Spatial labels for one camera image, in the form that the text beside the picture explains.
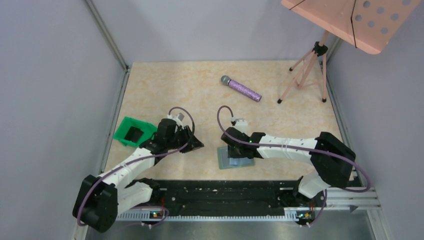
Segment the sage green card holder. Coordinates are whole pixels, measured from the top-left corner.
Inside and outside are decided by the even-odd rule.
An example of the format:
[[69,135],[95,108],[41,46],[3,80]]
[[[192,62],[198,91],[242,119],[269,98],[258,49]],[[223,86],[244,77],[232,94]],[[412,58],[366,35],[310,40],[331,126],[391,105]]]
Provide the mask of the sage green card holder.
[[252,158],[232,158],[229,157],[227,147],[219,147],[217,149],[218,167],[220,170],[235,169],[243,167],[252,167],[255,165],[255,160]]

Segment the black card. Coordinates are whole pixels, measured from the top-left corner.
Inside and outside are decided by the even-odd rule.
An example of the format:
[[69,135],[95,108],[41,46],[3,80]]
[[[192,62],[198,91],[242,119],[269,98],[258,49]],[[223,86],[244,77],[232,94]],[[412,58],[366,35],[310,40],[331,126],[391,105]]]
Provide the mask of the black card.
[[136,144],[143,135],[144,132],[140,128],[131,126],[126,133],[124,140]]

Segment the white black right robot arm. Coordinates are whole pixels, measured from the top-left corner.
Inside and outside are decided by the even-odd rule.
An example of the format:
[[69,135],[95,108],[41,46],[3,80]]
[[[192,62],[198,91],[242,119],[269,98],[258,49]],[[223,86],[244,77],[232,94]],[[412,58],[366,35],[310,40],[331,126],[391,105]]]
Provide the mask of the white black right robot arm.
[[294,196],[312,199],[330,187],[344,189],[350,181],[356,154],[329,132],[315,138],[284,138],[244,130],[243,119],[232,122],[221,140],[230,148],[233,158],[287,159],[313,167],[311,173],[301,176],[293,188]]

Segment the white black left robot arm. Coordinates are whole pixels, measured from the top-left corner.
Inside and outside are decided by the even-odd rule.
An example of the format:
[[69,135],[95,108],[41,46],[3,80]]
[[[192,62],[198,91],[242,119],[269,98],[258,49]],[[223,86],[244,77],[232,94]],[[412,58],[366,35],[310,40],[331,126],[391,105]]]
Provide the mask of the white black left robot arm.
[[153,136],[121,163],[98,176],[85,177],[72,211],[78,225],[104,233],[120,214],[149,202],[159,185],[153,179],[136,179],[137,176],[168,155],[204,147],[195,137],[194,129],[194,125],[183,126],[176,118],[164,118]]

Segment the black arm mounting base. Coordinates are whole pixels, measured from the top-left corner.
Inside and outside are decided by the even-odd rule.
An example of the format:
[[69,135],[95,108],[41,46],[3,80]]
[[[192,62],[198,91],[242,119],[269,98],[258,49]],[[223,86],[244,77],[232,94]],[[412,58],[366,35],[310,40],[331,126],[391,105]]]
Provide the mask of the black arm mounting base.
[[324,194],[294,196],[295,180],[157,180],[148,202],[171,217],[283,216],[289,208],[320,208]]

